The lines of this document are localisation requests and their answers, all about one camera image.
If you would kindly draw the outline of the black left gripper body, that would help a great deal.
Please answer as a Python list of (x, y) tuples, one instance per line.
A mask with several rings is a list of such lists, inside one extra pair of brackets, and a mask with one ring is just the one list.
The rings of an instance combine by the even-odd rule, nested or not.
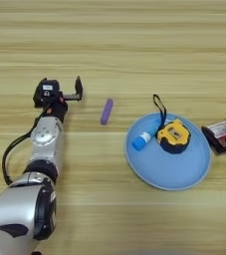
[(49, 108), (45, 112), (45, 116), (55, 117), (63, 123), (67, 111), (68, 104), (62, 96), (59, 96), (55, 102), (50, 104)]

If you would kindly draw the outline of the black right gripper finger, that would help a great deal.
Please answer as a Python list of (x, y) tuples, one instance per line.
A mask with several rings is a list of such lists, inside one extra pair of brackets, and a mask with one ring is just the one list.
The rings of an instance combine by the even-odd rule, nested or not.
[(202, 127), (201, 130), (217, 153), (226, 152), (226, 126)]

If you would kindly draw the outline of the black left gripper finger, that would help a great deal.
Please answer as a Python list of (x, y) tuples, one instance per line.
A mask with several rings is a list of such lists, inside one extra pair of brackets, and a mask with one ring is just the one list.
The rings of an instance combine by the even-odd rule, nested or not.
[(63, 95), (65, 101), (77, 101), (79, 102), (83, 98), (83, 85), (80, 77), (76, 78), (74, 94)]

